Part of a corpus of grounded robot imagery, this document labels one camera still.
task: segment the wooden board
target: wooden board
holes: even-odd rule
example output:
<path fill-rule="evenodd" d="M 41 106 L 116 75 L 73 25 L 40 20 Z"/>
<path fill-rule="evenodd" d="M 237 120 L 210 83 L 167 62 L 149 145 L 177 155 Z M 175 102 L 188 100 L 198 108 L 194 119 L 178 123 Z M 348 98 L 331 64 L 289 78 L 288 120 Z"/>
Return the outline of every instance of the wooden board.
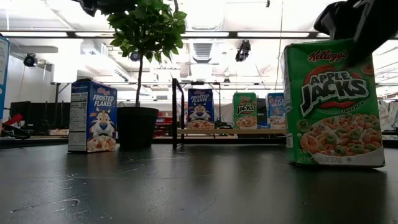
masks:
<path fill-rule="evenodd" d="M 177 134 L 286 134 L 285 129 L 178 129 Z"/>

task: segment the black table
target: black table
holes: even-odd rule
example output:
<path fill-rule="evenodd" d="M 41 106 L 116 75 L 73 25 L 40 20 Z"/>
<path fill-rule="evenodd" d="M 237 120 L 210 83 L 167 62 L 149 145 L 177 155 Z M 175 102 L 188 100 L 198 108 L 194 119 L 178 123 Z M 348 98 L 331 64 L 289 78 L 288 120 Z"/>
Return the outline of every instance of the black table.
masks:
<path fill-rule="evenodd" d="M 0 223 L 398 223 L 398 150 L 381 169 L 303 169 L 279 146 L 0 150 Z"/>

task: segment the green cereal box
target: green cereal box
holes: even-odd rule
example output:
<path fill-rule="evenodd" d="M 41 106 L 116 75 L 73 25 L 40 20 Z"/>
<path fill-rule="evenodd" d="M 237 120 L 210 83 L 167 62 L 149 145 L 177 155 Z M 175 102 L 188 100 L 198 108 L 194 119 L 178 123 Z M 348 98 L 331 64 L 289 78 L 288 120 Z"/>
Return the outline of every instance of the green cereal box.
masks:
<path fill-rule="evenodd" d="M 284 50 L 286 143 L 296 164 L 385 165 L 373 61 L 347 68 L 352 45 L 334 40 Z"/>
<path fill-rule="evenodd" d="M 255 93 L 235 93 L 234 128 L 257 129 L 257 98 Z"/>

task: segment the small tree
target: small tree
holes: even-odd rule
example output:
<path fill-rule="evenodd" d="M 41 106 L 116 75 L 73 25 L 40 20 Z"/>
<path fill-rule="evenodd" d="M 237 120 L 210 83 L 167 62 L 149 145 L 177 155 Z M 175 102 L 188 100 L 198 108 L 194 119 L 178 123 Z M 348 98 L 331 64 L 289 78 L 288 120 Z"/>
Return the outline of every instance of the small tree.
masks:
<path fill-rule="evenodd" d="M 111 14 L 108 22 L 115 33 L 111 45 L 120 47 L 122 57 L 137 52 L 139 55 L 138 87 L 136 106 L 139 106 L 141 89 L 142 60 L 148 61 L 155 57 L 159 63 L 162 54 L 170 58 L 170 53 L 178 54 L 177 48 L 182 48 L 182 36 L 185 33 L 187 14 L 176 11 L 172 13 L 170 6 L 162 0 L 139 0 L 135 10 Z"/>

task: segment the black plant pot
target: black plant pot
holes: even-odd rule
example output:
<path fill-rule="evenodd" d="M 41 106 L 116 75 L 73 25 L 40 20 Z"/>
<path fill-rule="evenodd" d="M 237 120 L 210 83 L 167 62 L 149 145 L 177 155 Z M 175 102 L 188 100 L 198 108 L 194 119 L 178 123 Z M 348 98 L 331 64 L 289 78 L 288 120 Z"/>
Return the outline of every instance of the black plant pot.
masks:
<path fill-rule="evenodd" d="M 149 147 L 154 137 L 158 112 L 158 109 L 153 108 L 118 108 L 120 149 L 134 150 Z"/>

